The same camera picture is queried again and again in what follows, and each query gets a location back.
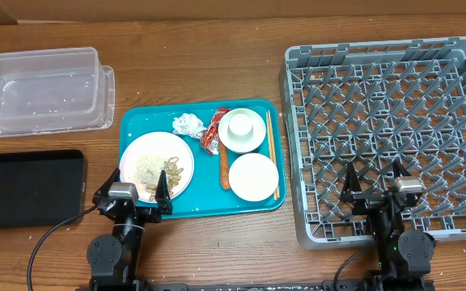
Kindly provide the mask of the large white plate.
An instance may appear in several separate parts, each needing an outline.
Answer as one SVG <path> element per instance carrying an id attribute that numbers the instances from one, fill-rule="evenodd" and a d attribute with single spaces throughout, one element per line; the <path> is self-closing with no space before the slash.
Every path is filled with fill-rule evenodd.
<path id="1" fill-rule="evenodd" d="M 135 139 L 121 155 L 121 182 L 134 184 L 132 178 L 136 172 L 137 161 L 144 155 L 179 158 L 178 166 L 183 167 L 184 171 L 181 173 L 179 185 L 174 188 L 175 195 L 172 198 L 179 196 L 189 186 L 194 172 L 194 157 L 189 145 L 182 138 L 173 133 L 153 132 Z M 146 202 L 140 197 L 139 200 L 147 204 L 154 203 Z"/>

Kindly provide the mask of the red snack wrapper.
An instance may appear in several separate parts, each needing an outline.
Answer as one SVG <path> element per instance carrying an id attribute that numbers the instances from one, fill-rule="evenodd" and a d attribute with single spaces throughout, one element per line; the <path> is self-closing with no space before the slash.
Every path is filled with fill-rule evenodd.
<path id="1" fill-rule="evenodd" d="M 230 111 L 229 108 L 218 108 L 211 122 L 204 132 L 201 140 L 200 146 L 210 155 L 217 155 L 218 148 L 220 144 L 220 137 L 218 136 L 218 126 L 221 119 Z"/>

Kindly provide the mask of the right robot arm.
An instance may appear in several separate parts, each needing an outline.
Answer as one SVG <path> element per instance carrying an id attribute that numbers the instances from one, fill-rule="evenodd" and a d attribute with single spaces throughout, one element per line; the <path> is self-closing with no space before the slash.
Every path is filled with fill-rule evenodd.
<path id="1" fill-rule="evenodd" d="M 433 290 L 434 282 L 425 280 L 430 273 L 435 239 L 420 230 L 406 230 L 402 212 L 417 205 L 423 186 L 400 161 L 392 162 L 393 185 L 383 193 L 362 191 L 353 163 L 348 162 L 341 201 L 353 205 L 352 214 L 364 216 L 379 257 L 379 269 L 369 271 L 361 280 L 340 282 L 342 270 L 365 251 L 350 256 L 336 271 L 333 288 L 352 290 Z"/>

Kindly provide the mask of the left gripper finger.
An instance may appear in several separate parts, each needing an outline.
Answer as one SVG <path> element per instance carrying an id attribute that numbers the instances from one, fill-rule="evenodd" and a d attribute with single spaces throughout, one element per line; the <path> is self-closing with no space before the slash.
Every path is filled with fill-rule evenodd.
<path id="1" fill-rule="evenodd" d="M 92 198 L 92 203 L 98 205 L 101 199 L 108 195 L 108 192 L 113 183 L 120 181 L 120 169 L 116 168 L 108 179 L 98 188 Z"/>
<path id="2" fill-rule="evenodd" d="M 172 215 L 173 206 L 167 185 L 167 174 L 165 170 L 161 170 L 160 172 L 159 181 L 155 190 L 155 201 L 161 214 Z"/>

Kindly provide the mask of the rice and peanut scraps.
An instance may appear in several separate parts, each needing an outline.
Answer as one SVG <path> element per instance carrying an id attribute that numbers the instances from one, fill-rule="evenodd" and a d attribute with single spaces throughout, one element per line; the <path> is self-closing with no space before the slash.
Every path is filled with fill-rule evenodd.
<path id="1" fill-rule="evenodd" d="M 178 157 L 141 156 L 132 178 L 139 197 L 146 202 L 154 202 L 161 171 L 165 171 L 169 195 L 172 198 L 175 195 L 174 188 L 179 185 L 181 173 L 184 171 L 183 167 L 178 166 L 178 162 Z"/>

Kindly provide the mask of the orange carrot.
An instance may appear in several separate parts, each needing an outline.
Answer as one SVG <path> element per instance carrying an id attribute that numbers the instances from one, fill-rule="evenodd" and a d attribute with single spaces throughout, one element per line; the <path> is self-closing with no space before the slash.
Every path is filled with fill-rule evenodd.
<path id="1" fill-rule="evenodd" d="M 229 161 L 227 155 L 227 148 L 223 143 L 219 143 L 219 156 L 220 156 L 220 183 L 224 190 L 230 190 L 231 185 L 229 182 Z"/>

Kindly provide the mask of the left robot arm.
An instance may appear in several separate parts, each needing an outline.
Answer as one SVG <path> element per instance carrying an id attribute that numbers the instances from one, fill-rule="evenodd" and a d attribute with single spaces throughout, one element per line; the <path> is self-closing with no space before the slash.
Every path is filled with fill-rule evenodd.
<path id="1" fill-rule="evenodd" d="M 137 276 L 137 267 L 145 224 L 160 223 L 164 214 L 172 214 L 166 171 L 160 173 L 155 201 L 155 206 L 138 207 L 136 186 L 122 183 L 119 169 L 95 192 L 92 202 L 101 215 L 113 221 L 113 228 L 111 234 L 100 235 L 87 248 L 90 290 L 153 289 L 146 279 Z"/>

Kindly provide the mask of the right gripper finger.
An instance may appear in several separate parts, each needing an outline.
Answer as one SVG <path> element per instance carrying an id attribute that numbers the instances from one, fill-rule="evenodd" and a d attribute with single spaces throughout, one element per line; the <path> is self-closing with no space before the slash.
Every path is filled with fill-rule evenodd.
<path id="1" fill-rule="evenodd" d="M 345 203 L 358 203 L 362 199 L 362 189 L 357 172 L 352 162 L 346 164 L 345 182 L 341 190 L 340 200 Z"/>
<path id="2" fill-rule="evenodd" d="M 392 172 L 393 172 L 393 179 L 397 179 L 400 177 L 411 176 L 411 174 L 405 169 L 405 167 L 400 162 L 400 159 L 395 158 L 392 161 Z"/>

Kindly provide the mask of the white tissue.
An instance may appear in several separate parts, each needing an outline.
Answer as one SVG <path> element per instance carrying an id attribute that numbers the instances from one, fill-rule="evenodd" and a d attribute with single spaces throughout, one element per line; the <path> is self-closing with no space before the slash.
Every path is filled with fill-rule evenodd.
<path id="1" fill-rule="evenodd" d="M 203 122 L 192 113 L 184 113 L 175 117 L 172 121 L 173 133 L 176 135 L 190 136 L 200 140 L 206 132 Z"/>

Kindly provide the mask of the small white cup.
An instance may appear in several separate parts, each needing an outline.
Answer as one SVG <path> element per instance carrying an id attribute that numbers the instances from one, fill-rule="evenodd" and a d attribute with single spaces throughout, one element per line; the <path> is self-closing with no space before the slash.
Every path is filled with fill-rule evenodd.
<path id="1" fill-rule="evenodd" d="M 228 123 L 228 129 L 236 137 L 246 137 L 252 132 L 251 118 L 244 113 L 234 114 Z"/>

